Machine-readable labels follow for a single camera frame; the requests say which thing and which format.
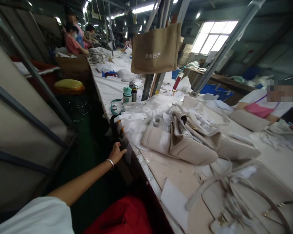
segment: worker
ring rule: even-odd
[[[81,29],[80,25],[78,24],[77,16],[75,15],[75,12],[72,8],[67,7],[65,9],[66,14],[66,23],[72,23],[74,26],[78,28],[78,34],[76,41],[80,44],[80,46],[85,49],[89,44],[91,43],[89,40],[85,38],[84,32]]]
[[[133,35],[129,35],[127,41],[125,42],[125,47],[123,49],[123,52],[126,51],[127,48],[133,48]]]
[[[98,43],[98,40],[95,39],[95,30],[94,27],[91,24],[88,24],[86,26],[85,31],[85,38],[90,41],[90,46],[93,47],[94,43]]]
[[[248,111],[258,117],[270,121],[278,121],[293,106],[291,101],[282,101],[282,97],[290,97],[286,85],[275,86],[276,90],[257,89],[242,98],[236,110]]]
[[[78,37],[78,28],[72,23],[68,23],[65,29],[64,40],[67,52],[72,54],[89,54],[89,52],[76,41]]]
[[[127,151],[120,151],[119,147],[120,142],[115,143],[108,159],[95,168],[55,189],[47,196],[33,199],[16,215],[0,224],[0,233],[74,234],[70,206],[119,162]]]

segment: silver bracelet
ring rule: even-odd
[[[105,159],[105,161],[109,161],[112,164],[112,170],[113,170],[114,169],[114,163],[113,163],[113,161],[110,160],[110,159]]]

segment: blue apron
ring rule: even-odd
[[[84,45],[84,42],[82,40],[82,35],[78,29],[78,35],[77,35],[77,38],[76,38],[76,41],[78,42],[78,44],[80,44],[80,46],[84,49],[85,48],[85,45]]]

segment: yellow stool cushion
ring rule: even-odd
[[[54,83],[55,89],[60,94],[76,95],[85,91],[84,85],[78,80],[63,79]]]

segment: white shirt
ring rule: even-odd
[[[254,103],[261,99],[263,96],[267,94],[267,91],[264,89],[257,89],[252,92],[250,92],[248,95],[246,95],[244,98],[242,98],[239,102],[246,102],[246,103]],[[267,107],[274,109],[274,111],[271,113],[271,115],[281,117],[285,113],[288,112],[289,109],[293,106],[293,102],[280,102],[277,106],[278,102],[268,102],[266,97],[264,97],[262,100],[257,102],[258,105],[261,107]]]
[[[71,210],[55,197],[38,197],[0,224],[0,234],[74,234]]]

